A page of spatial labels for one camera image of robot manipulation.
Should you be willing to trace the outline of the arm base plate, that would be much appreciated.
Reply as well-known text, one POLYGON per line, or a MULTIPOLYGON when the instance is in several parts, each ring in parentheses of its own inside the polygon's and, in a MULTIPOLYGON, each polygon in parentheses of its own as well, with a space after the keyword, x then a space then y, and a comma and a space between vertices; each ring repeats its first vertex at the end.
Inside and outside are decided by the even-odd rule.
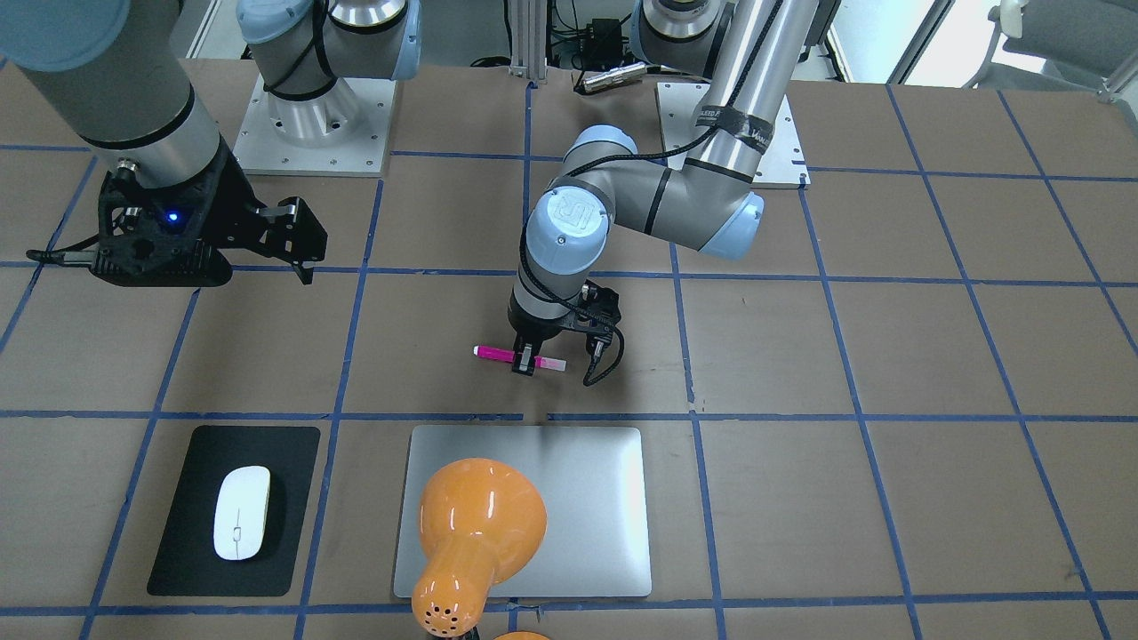
MULTIPOLYGON (((693 113, 709 89, 708 84, 658 82, 657 106, 663 149, 670 151, 694 140, 693 113)), ((772 146, 765 151, 752 179, 760 189, 797 189, 813 183, 789 99, 781 99, 780 114, 773 130, 772 146)))
POLYGON ((324 96, 289 101, 256 82, 236 159, 249 175, 381 177, 397 88, 386 77, 339 77, 324 96))

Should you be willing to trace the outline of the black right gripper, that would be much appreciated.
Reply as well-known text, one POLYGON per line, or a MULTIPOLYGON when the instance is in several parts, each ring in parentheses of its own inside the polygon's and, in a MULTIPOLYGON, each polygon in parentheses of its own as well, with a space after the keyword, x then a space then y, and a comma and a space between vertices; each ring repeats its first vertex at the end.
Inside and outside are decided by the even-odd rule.
POLYGON ((105 177, 98 202, 100 254, 116 262, 146 260, 203 240, 216 251, 240 248, 283 260, 300 284, 313 284, 314 268, 325 259, 324 225, 300 197, 263 206, 228 143, 218 143, 203 171, 173 186, 142 186, 141 169, 139 161, 122 158, 105 177))

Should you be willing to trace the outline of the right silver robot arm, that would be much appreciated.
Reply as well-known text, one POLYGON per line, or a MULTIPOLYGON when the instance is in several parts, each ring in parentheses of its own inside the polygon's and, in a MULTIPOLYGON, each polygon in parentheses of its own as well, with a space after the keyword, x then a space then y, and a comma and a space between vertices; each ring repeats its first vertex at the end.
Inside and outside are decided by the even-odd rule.
MULTIPOLYGON (((98 231, 46 266, 85 268, 123 287, 216 287, 228 248, 312 284, 328 232, 300 197, 267 206, 171 52, 180 1, 5 1, 3 55, 108 167, 98 231)), ((240 1, 284 140, 322 143, 357 126, 347 81, 414 77, 418 1, 240 1)))

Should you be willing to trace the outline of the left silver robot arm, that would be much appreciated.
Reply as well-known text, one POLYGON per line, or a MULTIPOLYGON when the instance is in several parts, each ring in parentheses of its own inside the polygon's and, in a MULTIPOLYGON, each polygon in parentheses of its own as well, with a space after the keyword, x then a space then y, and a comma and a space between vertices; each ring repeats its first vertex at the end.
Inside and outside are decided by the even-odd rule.
POLYGON ((805 48, 816 1, 640 1, 630 48, 643 60, 701 74, 709 89, 685 112, 691 140, 657 154, 592 125, 564 151, 556 178, 523 221, 509 325, 511 368, 534 374, 545 340, 582 333, 585 385, 622 348, 617 292, 589 280, 615 225, 716 259, 743 259, 764 204, 752 183, 805 48))

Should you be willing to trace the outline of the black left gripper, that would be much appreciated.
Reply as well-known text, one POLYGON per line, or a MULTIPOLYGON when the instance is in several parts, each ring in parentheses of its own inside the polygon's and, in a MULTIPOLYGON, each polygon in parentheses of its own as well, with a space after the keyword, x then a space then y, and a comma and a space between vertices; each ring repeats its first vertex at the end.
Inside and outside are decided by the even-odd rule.
POLYGON ((552 340, 559 333, 587 333, 587 323, 582 325, 578 315, 571 309, 556 305, 561 315, 531 315, 517 300, 516 294, 509 296, 509 325, 516 329, 516 343, 511 360, 511 371, 533 376, 538 369, 541 345, 552 340))

